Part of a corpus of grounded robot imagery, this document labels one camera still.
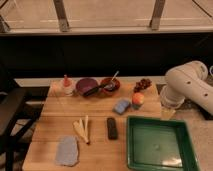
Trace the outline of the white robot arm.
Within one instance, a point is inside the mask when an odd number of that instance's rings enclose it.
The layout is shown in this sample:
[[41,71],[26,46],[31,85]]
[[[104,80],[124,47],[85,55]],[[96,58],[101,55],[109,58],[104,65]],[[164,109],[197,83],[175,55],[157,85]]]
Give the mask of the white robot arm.
[[213,86],[206,82],[208,68],[201,61],[191,61],[169,69],[166,85],[160,92],[163,106],[178,109],[186,98],[196,103],[206,120],[213,120]]

